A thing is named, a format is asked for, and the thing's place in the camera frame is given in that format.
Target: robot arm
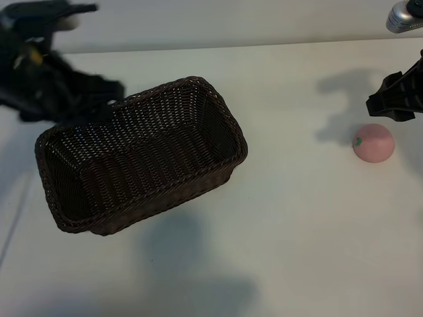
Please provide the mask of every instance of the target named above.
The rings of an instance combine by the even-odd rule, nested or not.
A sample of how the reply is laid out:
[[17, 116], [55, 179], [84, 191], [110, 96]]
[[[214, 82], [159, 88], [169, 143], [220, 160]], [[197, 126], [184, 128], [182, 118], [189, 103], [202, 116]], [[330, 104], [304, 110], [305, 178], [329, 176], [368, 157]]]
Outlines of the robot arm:
[[[423, 27], [423, 0], [410, 0], [394, 5], [386, 26], [394, 33]], [[370, 116], [385, 116], [402, 122], [423, 112], [423, 51], [422, 58], [404, 75], [399, 72], [386, 77], [381, 88], [366, 102]]]
[[96, 5], [66, 0], [15, 3], [0, 12], [0, 104], [18, 110], [22, 121], [80, 125], [107, 120], [108, 105], [124, 87], [72, 69], [52, 51], [54, 32], [71, 28], [68, 18]]

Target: basket rim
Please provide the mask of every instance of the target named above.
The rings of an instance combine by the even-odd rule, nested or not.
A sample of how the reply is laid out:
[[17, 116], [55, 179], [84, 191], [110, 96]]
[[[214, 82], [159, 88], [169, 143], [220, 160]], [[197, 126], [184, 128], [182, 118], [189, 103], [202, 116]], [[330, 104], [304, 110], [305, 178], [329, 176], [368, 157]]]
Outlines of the basket rim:
[[[145, 90], [143, 92], [139, 92], [137, 94], [130, 95], [125, 98], [124, 101], [119, 102], [114, 106], [115, 111], [117, 109], [120, 109], [121, 107], [124, 107], [128, 104], [128, 102], [140, 102], [148, 99], [152, 94], [157, 93], [163, 93], [167, 90], [176, 89], [179, 87], [182, 87], [188, 83], [194, 83], [199, 86], [202, 86], [202, 88], [206, 89], [206, 94], [209, 95], [212, 98], [216, 99], [216, 103], [213, 103], [216, 105], [216, 110], [220, 112], [221, 115], [223, 115], [223, 121], [227, 124], [228, 128], [231, 131], [232, 136], [234, 137], [234, 140], [236, 142], [237, 148], [236, 153], [229, 158], [226, 158], [225, 160], [211, 164], [205, 168], [201, 168], [194, 173], [188, 174], [183, 178], [179, 178], [178, 180], [175, 180], [173, 182], [170, 182], [168, 184], [165, 184], [161, 186], [160, 188], [157, 188], [156, 190], [153, 190], [151, 192], [147, 192], [141, 196], [134, 197], [124, 203], [121, 203], [117, 206], [113, 206], [111, 208], [105, 209], [103, 213], [96, 214], [84, 219], [70, 219], [62, 210], [62, 206], [59, 203], [59, 200], [54, 198], [56, 201], [56, 204], [53, 206], [49, 199], [47, 199], [48, 205], [50, 207], [50, 210], [52, 211], [53, 216], [56, 218], [57, 221], [60, 222], [60, 224], [56, 221], [58, 226], [65, 231], [68, 232], [82, 232], [86, 230], [90, 230], [91, 227], [96, 227], [97, 225], [111, 220], [113, 217], [116, 217], [120, 214], [120, 211], [125, 209], [127, 206], [142, 202], [148, 202], [152, 198], [158, 198], [162, 195], [167, 195], [169, 192], [180, 188], [182, 185], [185, 185], [185, 183], [189, 181], [193, 181], [196, 178], [206, 177], [211, 174], [211, 172], [216, 173], [224, 168], [235, 168], [238, 164], [241, 164], [245, 158], [247, 157], [247, 143], [243, 137], [243, 132], [237, 123], [236, 119], [232, 116], [230, 113], [228, 107], [226, 106], [226, 103], [223, 99], [223, 97], [214, 89], [213, 86], [211, 86], [204, 78], [202, 77], [187, 77], [183, 79], [178, 79], [173, 82], [165, 83], [160, 86], [157, 86], [155, 88]], [[96, 126], [100, 125], [101, 123], [89, 123], [89, 126]], [[36, 141], [35, 145], [35, 152], [36, 152], [36, 160], [38, 163], [38, 167], [40, 170], [40, 173], [45, 173], [48, 177], [42, 179], [42, 183], [44, 186], [44, 189], [47, 190], [46, 184], [44, 183], [49, 182], [52, 183], [52, 177], [50, 173], [50, 167], [47, 164], [47, 161], [45, 159], [46, 152], [45, 152], [45, 144], [50, 140], [50, 138], [66, 129], [73, 129], [72, 127], [52, 127], [45, 132], [43, 132]], [[57, 192], [55, 189], [55, 186], [51, 184], [50, 188], [48, 189], [51, 191], [51, 194], [53, 197], [57, 197]]]

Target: silver object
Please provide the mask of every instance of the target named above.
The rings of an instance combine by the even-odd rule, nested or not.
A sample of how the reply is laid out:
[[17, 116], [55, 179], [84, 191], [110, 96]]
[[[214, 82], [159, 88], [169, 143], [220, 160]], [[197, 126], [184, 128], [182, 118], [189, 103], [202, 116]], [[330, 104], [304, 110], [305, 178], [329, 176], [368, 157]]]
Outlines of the silver object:
[[386, 21], [386, 27], [392, 33], [403, 33], [423, 27], [423, 18], [412, 16], [406, 7], [407, 1], [394, 5]]

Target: woven texture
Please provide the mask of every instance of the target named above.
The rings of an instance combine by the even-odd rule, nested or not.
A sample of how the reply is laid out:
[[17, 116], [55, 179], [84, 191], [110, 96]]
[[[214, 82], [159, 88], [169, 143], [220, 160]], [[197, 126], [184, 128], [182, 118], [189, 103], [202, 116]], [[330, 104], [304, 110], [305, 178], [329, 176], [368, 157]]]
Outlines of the woven texture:
[[46, 200], [63, 231], [118, 232], [224, 184], [247, 156], [241, 128], [202, 78], [113, 107], [109, 123], [53, 127], [36, 142]]

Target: green leaf sticker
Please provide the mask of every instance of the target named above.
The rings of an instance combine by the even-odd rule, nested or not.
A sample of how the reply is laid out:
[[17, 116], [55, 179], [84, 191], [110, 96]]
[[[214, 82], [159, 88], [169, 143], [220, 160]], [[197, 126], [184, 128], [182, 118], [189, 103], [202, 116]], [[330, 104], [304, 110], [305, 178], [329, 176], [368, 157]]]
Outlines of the green leaf sticker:
[[357, 147], [359, 147], [359, 146], [360, 146], [360, 144], [362, 144], [362, 142], [363, 142], [363, 139], [362, 139], [361, 137], [358, 137], [358, 138], [357, 138], [357, 143], [356, 143], [356, 146], [357, 146]]

